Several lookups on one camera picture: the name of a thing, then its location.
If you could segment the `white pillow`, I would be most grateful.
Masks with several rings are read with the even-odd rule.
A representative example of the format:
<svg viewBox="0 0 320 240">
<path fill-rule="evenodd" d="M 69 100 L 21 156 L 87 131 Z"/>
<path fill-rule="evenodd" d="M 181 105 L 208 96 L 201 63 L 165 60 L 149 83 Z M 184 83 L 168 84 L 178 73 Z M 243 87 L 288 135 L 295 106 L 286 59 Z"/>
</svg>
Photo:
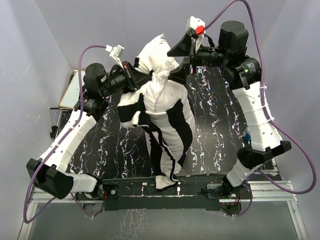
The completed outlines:
<svg viewBox="0 0 320 240">
<path fill-rule="evenodd" d="M 149 100 L 156 100 L 164 92 L 170 72 L 179 64 L 174 57 L 167 55 L 170 46 L 163 34 L 148 42 L 135 58 L 134 68 L 151 76 L 151 81 L 143 87 Z"/>
</svg>

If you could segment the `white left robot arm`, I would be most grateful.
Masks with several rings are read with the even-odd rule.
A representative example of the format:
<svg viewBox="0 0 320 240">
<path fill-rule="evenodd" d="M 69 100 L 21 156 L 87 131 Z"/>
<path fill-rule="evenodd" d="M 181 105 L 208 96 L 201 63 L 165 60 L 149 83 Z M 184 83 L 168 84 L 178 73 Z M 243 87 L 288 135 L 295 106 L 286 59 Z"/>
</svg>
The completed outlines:
<svg viewBox="0 0 320 240">
<path fill-rule="evenodd" d="M 98 177 L 67 173 L 69 162 L 87 133 L 104 115 L 109 105 L 107 97 L 121 91 L 137 91 L 152 79 L 152 71 L 143 72 L 124 61 L 107 72 L 102 64 L 92 63 L 86 67 L 82 79 L 84 102 L 75 104 L 68 122 L 47 151 L 26 164 L 34 179 L 33 185 L 60 200 L 70 193 L 86 193 L 93 200 L 103 195 L 104 188 Z"/>
</svg>

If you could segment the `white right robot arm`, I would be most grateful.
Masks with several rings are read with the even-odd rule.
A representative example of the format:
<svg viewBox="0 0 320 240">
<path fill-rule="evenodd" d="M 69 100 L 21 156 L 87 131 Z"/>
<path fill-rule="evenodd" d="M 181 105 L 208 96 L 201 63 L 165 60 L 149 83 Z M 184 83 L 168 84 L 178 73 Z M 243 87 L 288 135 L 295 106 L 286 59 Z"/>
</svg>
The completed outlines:
<svg viewBox="0 0 320 240">
<path fill-rule="evenodd" d="M 169 57 L 183 57 L 180 66 L 170 72 L 170 80 L 185 86 L 187 77 L 194 74 L 197 67 L 219 67 L 240 104 L 251 137 L 250 145 L 237 151 L 236 164 L 215 189 L 230 199 L 240 194 L 240 186 L 257 168 L 292 148 L 272 125 L 272 118 L 265 115 L 270 110 L 261 93 L 262 68 L 255 58 L 246 54 L 248 36 L 242 22 L 229 20 L 220 27 L 218 45 L 209 38 L 209 46 L 203 46 L 203 39 L 207 37 L 205 22 L 191 16 L 184 37 L 167 52 Z"/>
</svg>

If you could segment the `black white striped pillowcase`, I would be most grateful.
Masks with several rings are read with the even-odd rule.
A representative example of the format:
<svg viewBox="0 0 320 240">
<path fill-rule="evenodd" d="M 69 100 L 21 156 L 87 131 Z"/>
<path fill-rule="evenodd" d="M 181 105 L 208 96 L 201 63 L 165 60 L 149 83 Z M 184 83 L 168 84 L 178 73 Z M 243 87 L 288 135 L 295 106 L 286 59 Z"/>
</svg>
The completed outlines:
<svg viewBox="0 0 320 240">
<path fill-rule="evenodd" d="M 117 111 L 123 128 L 145 132 L 156 190 L 175 185 L 196 128 L 187 88 L 170 80 L 157 91 L 149 81 L 136 92 L 123 93 Z"/>
</svg>

